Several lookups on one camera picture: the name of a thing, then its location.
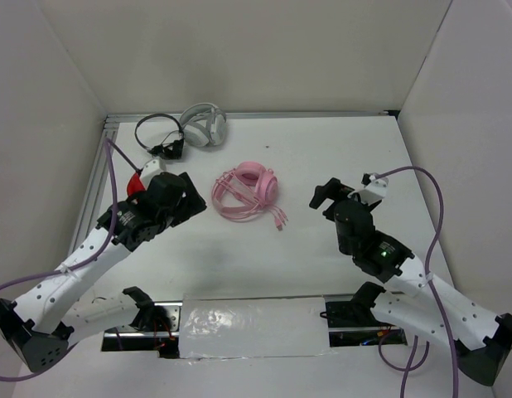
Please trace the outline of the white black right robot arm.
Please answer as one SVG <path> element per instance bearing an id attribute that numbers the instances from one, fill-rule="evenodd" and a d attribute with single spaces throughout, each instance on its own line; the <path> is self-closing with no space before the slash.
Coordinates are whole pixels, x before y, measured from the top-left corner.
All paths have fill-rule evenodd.
<path id="1" fill-rule="evenodd" d="M 481 307 L 428 270 L 406 245 L 377 230 L 372 211 L 388 181 L 365 175 L 363 183 L 355 190 L 333 177 L 315 188 L 309 203 L 317 209 L 331 201 L 322 214 L 336 226 L 339 251 L 376 279 L 355 293 L 355 321 L 392 323 L 447 349 L 463 374 L 493 386 L 512 350 L 512 314 Z"/>

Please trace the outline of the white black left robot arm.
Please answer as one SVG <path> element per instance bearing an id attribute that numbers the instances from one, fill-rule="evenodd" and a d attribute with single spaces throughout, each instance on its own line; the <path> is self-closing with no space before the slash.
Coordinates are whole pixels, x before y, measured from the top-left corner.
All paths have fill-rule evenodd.
<path id="1" fill-rule="evenodd" d="M 107 329 L 170 327 L 166 310 L 136 286 L 115 297 L 79 301 L 140 245 L 205 209 L 205 200 L 187 173 L 160 172 L 146 189 L 115 202 L 80 247 L 34 288 L 14 300 L 0 298 L 2 337 L 38 375 L 78 342 Z"/>

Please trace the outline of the pink headphones with cable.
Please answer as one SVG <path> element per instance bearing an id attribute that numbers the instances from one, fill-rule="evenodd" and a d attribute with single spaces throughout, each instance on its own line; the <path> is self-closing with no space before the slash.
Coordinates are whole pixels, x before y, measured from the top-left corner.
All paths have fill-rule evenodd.
<path id="1" fill-rule="evenodd" d="M 269 212 L 279 231 L 288 222 L 286 213 L 276 205 L 278 178 L 261 163 L 242 162 L 223 172 L 210 194 L 215 210 L 227 220 L 246 222 Z"/>

